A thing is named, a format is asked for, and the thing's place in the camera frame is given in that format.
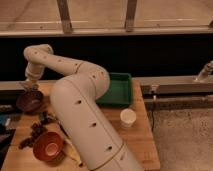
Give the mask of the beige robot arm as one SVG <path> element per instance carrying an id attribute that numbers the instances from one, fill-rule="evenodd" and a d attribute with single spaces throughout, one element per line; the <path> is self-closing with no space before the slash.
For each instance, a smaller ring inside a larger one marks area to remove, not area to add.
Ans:
<path id="1" fill-rule="evenodd" d="M 51 89 L 51 106 L 89 171 L 144 171 L 96 104 L 110 84 L 103 67 L 57 56 L 48 44 L 26 47 L 24 57 L 25 76 L 32 84 L 45 68 L 63 75 Z"/>

